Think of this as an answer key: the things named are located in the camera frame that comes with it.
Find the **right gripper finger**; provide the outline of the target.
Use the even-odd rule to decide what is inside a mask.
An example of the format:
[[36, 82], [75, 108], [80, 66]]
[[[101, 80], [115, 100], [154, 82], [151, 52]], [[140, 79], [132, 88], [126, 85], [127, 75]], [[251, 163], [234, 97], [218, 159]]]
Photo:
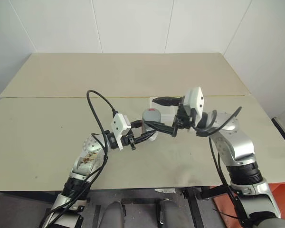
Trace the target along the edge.
[[157, 97], [152, 99], [153, 103], [156, 103], [161, 106], [179, 106], [179, 104], [183, 101], [183, 97]]
[[177, 130], [177, 127], [175, 126], [168, 126], [164, 123], [155, 122], [155, 121], [145, 121], [144, 124], [146, 124], [147, 126], [149, 126], [150, 128], [158, 132], [169, 134], [172, 137], [176, 137], [177, 135], [178, 130]]

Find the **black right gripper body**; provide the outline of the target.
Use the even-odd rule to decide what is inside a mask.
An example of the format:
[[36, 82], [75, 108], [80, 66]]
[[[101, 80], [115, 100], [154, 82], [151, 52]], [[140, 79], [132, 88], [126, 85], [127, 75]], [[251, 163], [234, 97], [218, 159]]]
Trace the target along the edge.
[[184, 104], [179, 103], [176, 115], [173, 120], [174, 130], [178, 129], [190, 129], [196, 126], [196, 110], [189, 107], [189, 113], [187, 113]]

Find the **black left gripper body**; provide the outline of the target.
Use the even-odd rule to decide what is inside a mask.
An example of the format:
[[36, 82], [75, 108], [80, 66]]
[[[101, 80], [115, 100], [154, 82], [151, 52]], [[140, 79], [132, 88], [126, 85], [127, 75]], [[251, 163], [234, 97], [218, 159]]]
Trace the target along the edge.
[[134, 151], [136, 149], [134, 140], [135, 140], [134, 134], [132, 132], [132, 129], [130, 129], [126, 133], [126, 135], [122, 136], [122, 145], [123, 146], [130, 146], [132, 151]]

